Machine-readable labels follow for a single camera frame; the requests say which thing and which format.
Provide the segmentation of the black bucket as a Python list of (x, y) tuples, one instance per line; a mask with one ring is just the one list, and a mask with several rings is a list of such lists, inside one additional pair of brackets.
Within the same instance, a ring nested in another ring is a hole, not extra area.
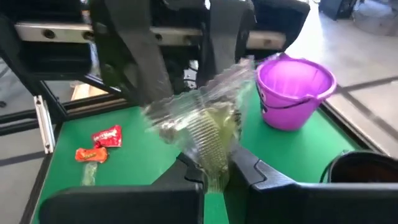
[(398, 183), (398, 159), (369, 151), (346, 151), (324, 168), (319, 183)]

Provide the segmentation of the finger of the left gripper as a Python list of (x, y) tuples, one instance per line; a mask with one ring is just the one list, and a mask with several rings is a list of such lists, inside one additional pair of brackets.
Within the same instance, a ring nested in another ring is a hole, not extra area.
[(201, 43), (198, 86), (204, 86), (244, 56), (255, 23), (251, 0), (210, 0), (210, 15)]
[(101, 77), (131, 103), (173, 95), (169, 74), (151, 31), (150, 0), (90, 0), (90, 19)]

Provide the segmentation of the silver corner bracket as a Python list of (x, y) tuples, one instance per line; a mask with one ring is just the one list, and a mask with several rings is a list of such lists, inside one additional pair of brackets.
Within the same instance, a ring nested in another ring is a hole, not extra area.
[(44, 152), (52, 154), (55, 149), (55, 137), (47, 103), (41, 95), (37, 95), (34, 96), (34, 104)]

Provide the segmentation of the orange peanut butter cup pack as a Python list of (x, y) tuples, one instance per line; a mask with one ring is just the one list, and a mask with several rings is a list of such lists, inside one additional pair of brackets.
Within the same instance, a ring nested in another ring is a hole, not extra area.
[(105, 147), (93, 149), (79, 148), (75, 153), (75, 160), (78, 162), (99, 162), (103, 163), (108, 158), (108, 152)]

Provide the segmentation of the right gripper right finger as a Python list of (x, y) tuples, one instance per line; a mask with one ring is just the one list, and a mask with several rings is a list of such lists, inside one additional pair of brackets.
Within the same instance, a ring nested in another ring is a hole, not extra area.
[(229, 224), (398, 224), (398, 183), (302, 183), (239, 146), (224, 202)]

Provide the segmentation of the green felt table mat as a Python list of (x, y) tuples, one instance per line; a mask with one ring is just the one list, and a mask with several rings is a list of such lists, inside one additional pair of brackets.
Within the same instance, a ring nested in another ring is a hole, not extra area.
[[(76, 119), (63, 124), (47, 166), (40, 193), (44, 200), (55, 192), (81, 184), (84, 165), (75, 160), (78, 148), (90, 148), (91, 135), (120, 125), (123, 144), (111, 149), (98, 166), (96, 185), (146, 185), (166, 171), (179, 150), (147, 128), (137, 107)], [(241, 144), (265, 163), (299, 182), (318, 182), (326, 165), (358, 145), (325, 113), (316, 111), (298, 131), (284, 132), (262, 119), (258, 94), (253, 91), (245, 115)]]

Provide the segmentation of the clear green candy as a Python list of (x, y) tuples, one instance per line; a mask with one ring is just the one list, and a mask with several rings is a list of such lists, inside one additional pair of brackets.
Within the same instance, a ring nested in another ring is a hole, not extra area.
[(241, 138), (254, 89), (252, 55), (217, 74), (206, 85), (155, 101), (142, 113), (167, 144), (175, 144), (204, 172), (207, 190), (222, 192), (230, 157)]

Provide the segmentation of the black crate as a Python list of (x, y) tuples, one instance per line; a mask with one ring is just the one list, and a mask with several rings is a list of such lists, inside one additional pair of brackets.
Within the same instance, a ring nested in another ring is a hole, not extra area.
[(357, 0), (320, 0), (318, 10), (332, 20), (349, 19)]

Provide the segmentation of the grey bin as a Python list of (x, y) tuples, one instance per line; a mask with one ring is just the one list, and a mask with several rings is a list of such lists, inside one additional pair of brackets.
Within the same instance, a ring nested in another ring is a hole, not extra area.
[(365, 32), (398, 37), (398, 0), (358, 0), (352, 16)]

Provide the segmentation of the red Skittles pack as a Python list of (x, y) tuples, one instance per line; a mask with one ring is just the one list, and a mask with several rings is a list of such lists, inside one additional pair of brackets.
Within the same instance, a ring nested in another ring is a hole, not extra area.
[(115, 125), (91, 136), (95, 147), (121, 147), (122, 129), (120, 125)]

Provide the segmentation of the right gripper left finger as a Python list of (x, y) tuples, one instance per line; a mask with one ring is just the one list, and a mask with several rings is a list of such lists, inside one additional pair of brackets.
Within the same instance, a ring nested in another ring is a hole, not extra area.
[(150, 185), (86, 186), (43, 201), (40, 224), (203, 224), (205, 173), (186, 155)]

